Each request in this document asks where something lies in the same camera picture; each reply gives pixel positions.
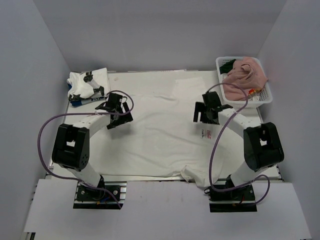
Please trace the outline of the dark green t-shirt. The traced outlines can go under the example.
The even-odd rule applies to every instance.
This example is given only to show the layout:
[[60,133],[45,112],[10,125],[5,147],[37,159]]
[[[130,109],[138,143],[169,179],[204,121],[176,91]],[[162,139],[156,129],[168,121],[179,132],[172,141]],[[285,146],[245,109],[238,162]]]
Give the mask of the dark green t-shirt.
[[219,71],[221,74],[228,74],[232,69],[233,69],[233,66],[234,66],[234,62],[236,61],[236,59],[232,59],[226,63],[224,63],[223,65],[221,65],[219,67]]

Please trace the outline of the pink t-shirt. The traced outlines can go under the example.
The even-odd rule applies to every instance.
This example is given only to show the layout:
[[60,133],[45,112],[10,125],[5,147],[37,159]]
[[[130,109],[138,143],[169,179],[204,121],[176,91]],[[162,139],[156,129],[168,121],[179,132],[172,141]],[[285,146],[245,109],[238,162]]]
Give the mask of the pink t-shirt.
[[244,101],[246,97],[238,88],[249,96],[251,90],[261,91],[267,81],[268,78],[263,69],[253,57],[245,56],[235,60],[232,69],[223,79],[225,98],[229,101]]

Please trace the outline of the white red-print t-shirt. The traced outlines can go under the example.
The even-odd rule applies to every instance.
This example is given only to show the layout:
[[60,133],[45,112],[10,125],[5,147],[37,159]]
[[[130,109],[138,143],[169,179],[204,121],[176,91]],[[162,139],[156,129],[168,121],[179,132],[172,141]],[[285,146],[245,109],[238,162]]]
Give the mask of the white red-print t-shirt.
[[[210,157],[221,129],[193,122],[195,103],[206,92],[202,78],[177,79],[168,95],[133,97],[133,121],[101,130],[92,139],[91,164],[102,175],[174,177],[207,187]],[[243,161],[242,139],[226,129],[212,163],[212,181]]]

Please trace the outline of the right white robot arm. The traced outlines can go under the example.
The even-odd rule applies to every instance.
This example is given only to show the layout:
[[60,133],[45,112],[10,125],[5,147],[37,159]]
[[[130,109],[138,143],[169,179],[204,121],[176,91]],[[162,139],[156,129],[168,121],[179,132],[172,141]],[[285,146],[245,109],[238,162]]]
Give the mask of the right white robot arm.
[[[244,193],[244,187],[258,178],[267,178],[262,174],[266,169],[282,162],[285,158],[277,127],[272,122],[255,124],[240,114],[241,108],[235,110],[231,105],[222,105],[217,92],[206,92],[203,101],[196,102],[193,122],[221,125],[209,160],[209,182],[216,192],[236,200]],[[213,158],[223,131],[229,128],[243,139],[244,162],[227,177],[224,189],[215,188],[212,182]]]

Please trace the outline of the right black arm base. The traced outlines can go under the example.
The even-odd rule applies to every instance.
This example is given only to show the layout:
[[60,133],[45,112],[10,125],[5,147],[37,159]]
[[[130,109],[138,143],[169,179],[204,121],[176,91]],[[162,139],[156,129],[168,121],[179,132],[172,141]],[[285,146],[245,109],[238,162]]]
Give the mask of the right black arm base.
[[224,192],[207,187],[204,194],[208,195],[211,213],[257,212],[256,197],[251,185]]

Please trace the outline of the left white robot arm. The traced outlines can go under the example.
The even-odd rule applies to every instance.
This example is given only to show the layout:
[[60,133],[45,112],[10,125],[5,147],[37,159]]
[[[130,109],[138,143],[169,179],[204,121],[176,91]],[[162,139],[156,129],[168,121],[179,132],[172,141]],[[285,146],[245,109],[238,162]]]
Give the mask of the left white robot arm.
[[102,128],[111,130],[133,121],[128,103],[123,100],[127,98],[112,92],[95,108],[101,112],[89,114],[74,124],[63,123],[57,130],[52,161],[88,185],[88,193],[96,200],[105,196],[106,187],[103,177],[89,163],[90,138]]

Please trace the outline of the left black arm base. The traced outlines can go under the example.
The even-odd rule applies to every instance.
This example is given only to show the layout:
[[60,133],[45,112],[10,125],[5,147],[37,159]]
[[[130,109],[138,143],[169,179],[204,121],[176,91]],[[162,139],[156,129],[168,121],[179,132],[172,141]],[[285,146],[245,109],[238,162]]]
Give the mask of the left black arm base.
[[[104,187],[110,191],[122,207],[126,198],[126,182],[106,182]],[[120,210],[117,202],[108,193],[96,191],[78,184],[73,202],[74,209],[84,210]]]

